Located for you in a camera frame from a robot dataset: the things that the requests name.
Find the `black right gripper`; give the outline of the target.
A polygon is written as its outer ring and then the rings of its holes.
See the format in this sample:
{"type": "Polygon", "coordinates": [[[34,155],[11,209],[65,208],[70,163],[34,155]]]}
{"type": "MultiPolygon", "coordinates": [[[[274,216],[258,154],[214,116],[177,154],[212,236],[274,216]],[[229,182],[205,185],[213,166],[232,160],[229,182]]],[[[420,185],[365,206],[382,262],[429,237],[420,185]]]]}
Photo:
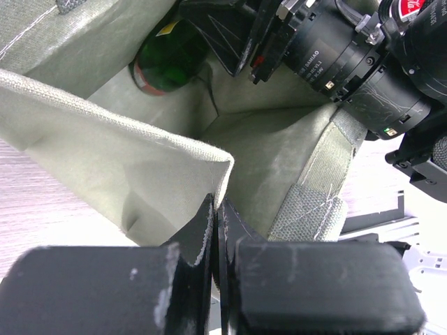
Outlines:
{"type": "Polygon", "coordinates": [[[249,64],[266,82],[310,16],[304,1],[181,1],[179,14],[197,28],[230,75],[249,64]]]}

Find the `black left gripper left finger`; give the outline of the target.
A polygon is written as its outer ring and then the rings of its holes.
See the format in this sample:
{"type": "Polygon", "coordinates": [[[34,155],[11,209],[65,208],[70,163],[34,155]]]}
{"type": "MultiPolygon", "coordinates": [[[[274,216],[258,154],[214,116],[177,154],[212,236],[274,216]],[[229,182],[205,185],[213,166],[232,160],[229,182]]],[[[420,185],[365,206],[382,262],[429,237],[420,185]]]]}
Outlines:
{"type": "Polygon", "coordinates": [[[28,250],[1,282],[2,334],[205,334],[213,198],[152,247],[28,250]]]}

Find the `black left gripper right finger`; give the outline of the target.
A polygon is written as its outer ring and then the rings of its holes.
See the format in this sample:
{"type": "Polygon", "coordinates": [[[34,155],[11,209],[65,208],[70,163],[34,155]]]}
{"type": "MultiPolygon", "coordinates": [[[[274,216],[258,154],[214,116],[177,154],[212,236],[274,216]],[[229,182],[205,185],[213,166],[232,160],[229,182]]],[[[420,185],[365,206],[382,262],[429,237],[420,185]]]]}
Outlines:
{"type": "Polygon", "coordinates": [[[268,241],[217,212],[223,334],[415,334],[426,321],[401,242],[268,241]]]}

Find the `green glass bottle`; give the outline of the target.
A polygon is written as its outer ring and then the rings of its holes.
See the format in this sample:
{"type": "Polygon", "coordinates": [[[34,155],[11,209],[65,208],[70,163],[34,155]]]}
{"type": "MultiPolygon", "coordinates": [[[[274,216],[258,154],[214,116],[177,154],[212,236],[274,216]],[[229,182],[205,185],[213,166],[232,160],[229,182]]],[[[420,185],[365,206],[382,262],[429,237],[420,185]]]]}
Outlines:
{"type": "Polygon", "coordinates": [[[199,74],[209,49],[192,24],[176,19],[144,41],[133,61],[133,79],[146,94],[171,93],[199,74]]]}

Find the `olive green canvas bag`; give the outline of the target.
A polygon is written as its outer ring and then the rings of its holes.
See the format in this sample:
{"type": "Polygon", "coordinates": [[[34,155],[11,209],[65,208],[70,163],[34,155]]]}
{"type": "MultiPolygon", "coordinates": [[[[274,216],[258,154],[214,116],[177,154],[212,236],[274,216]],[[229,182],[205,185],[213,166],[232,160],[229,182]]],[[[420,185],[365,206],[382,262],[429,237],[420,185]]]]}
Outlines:
{"type": "Polygon", "coordinates": [[[165,96],[129,68],[174,1],[2,1],[1,139],[141,246],[225,197],[272,241],[335,241],[366,130],[285,67],[266,83],[213,55],[165,96]]]}

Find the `tall cola bottle red cap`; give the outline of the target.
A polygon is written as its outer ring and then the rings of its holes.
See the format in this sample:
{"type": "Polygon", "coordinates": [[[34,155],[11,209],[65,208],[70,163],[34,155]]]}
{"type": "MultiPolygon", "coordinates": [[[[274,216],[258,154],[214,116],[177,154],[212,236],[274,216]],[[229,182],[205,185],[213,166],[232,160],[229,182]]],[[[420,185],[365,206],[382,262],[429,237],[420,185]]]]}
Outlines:
{"type": "Polygon", "coordinates": [[[400,29],[405,29],[431,3],[429,0],[383,0],[379,4],[379,19],[384,23],[393,18],[400,29]]]}

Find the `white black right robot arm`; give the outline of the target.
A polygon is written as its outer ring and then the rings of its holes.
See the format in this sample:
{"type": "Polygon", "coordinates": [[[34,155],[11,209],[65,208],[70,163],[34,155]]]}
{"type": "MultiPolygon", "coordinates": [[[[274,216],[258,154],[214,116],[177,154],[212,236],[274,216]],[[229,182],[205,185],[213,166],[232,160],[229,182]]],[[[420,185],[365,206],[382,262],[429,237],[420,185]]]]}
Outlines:
{"type": "Polygon", "coordinates": [[[400,29],[391,1],[360,14],[344,1],[182,1],[180,15],[226,71],[253,83],[287,66],[382,140],[411,185],[446,201],[446,2],[424,1],[400,29]]]}

